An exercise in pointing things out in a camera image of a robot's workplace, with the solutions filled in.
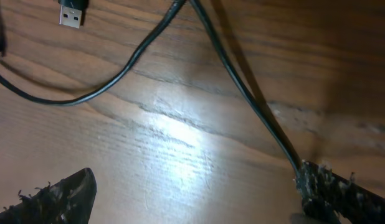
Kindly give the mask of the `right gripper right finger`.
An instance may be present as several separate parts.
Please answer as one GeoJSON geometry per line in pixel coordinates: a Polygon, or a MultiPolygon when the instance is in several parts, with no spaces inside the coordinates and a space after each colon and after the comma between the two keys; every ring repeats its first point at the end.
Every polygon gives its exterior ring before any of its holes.
{"type": "Polygon", "coordinates": [[[306,216],[325,223],[385,223],[385,197],[378,196],[315,163],[303,161],[295,184],[306,216]]]}

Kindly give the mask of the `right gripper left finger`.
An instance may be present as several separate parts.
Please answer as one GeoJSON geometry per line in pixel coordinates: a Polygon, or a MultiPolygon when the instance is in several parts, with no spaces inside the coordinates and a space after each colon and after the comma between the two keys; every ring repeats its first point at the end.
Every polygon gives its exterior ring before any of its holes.
{"type": "Polygon", "coordinates": [[[4,207],[0,224],[88,224],[97,194],[93,171],[86,167],[56,184],[18,191],[20,203],[4,207]]]}

